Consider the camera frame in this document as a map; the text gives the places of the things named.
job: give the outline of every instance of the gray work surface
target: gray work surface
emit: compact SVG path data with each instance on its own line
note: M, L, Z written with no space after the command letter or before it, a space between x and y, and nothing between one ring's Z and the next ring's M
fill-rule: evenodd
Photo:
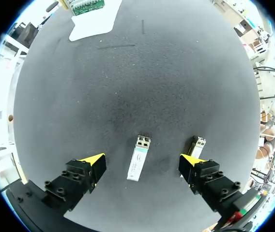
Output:
M245 184L260 105L242 43L208 1L124 0L111 32L69 41L58 9L22 67L15 141L28 179L44 188L70 159L106 153L107 171L65 217L102 232L198 232L219 219L178 173L193 135ZM138 182L127 172L138 134L152 138Z

